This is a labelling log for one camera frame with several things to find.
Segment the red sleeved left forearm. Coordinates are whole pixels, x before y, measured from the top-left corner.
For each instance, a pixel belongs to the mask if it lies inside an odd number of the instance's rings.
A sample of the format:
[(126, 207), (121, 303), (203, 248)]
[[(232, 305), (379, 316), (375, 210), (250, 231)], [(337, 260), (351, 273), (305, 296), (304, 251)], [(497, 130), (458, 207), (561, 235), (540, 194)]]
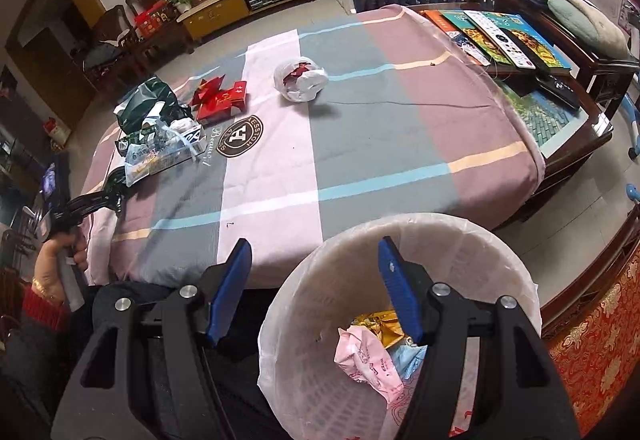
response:
[(70, 311), (62, 303), (43, 298), (32, 287), (25, 290), (22, 311), (24, 316), (55, 332), (64, 332), (70, 320)]

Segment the left hand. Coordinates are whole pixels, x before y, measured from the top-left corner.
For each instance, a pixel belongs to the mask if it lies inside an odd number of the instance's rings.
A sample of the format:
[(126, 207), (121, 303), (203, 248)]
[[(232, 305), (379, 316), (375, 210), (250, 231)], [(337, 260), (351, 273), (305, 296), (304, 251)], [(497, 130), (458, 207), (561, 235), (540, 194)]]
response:
[(73, 264), (81, 272), (88, 269), (87, 242), (83, 233), (57, 233), (45, 241), (38, 252), (32, 277), (32, 291), (58, 307), (65, 301), (65, 290), (58, 274), (58, 256), (73, 252)]

